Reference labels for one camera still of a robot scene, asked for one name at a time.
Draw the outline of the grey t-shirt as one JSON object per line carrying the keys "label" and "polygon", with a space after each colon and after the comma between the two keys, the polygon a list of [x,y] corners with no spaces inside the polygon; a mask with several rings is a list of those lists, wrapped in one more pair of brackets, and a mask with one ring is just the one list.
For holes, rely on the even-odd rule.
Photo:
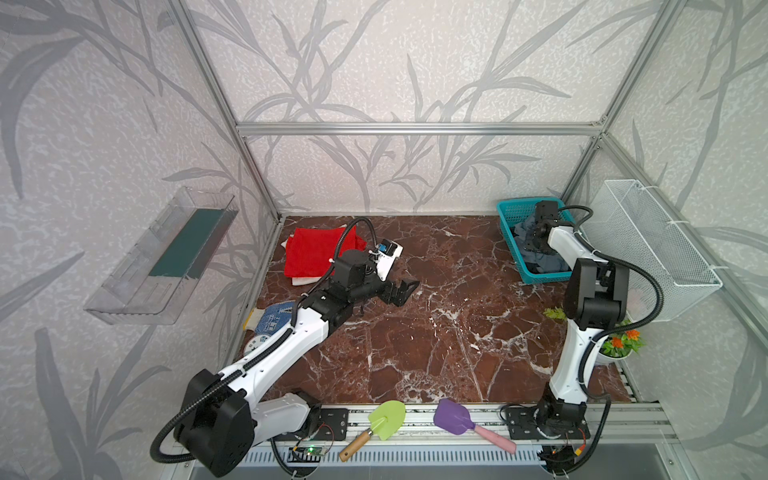
{"label": "grey t-shirt", "polygon": [[556,253],[544,253],[533,246],[532,230],[534,215],[529,215],[524,221],[514,225],[512,236],[517,245],[526,268],[534,274],[550,274],[567,272],[570,267]]}

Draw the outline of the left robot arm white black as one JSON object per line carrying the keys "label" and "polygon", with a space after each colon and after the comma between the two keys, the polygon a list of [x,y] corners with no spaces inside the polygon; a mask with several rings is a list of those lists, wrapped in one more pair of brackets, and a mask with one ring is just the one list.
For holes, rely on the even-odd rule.
{"label": "left robot arm white black", "polygon": [[196,460],[217,478],[229,474],[252,446],[308,431],[318,411],[306,394],[276,400],[264,395],[301,357],[348,320],[356,305],[373,298],[403,306],[416,280],[395,284],[389,272],[401,245],[384,240],[372,251],[351,249],[331,263],[330,274],[292,307],[289,321],[240,360],[217,373],[201,370],[188,383],[178,414],[153,440],[158,463]]}

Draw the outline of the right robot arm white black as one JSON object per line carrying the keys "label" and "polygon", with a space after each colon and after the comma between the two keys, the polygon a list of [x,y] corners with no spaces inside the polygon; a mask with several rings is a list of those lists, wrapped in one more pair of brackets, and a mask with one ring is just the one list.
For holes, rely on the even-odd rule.
{"label": "right robot arm white black", "polygon": [[565,346],[534,411],[539,434],[551,439],[585,425],[586,388],[605,341],[602,333],[624,320],[630,277],[627,266],[589,247],[562,212],[554,200],[538,202],[526,244],[536,253],[559,255],[571,269],[562,305]]}

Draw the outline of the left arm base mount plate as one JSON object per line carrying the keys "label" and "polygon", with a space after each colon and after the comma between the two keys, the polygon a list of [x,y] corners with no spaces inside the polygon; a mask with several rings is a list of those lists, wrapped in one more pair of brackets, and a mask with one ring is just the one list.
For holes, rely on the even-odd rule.
{"label": "left arm base mount plate", "polygon": [[328,407],[303,391],[296,391],[296,394],[307,403],[309,412],[300,428],[290,433],[292,437],[324,441],[346,439],[349,417],[347,408]]}

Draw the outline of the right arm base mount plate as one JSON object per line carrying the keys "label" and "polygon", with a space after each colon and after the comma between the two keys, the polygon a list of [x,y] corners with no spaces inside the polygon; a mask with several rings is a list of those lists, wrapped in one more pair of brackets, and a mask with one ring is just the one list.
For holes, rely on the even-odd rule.
{"label": "right arm base mount plate", "polygon": [[545,441],[590,439],[586,411],[585,403],[565,404],[563,408],[508,404],[499,414],[512,440]]}

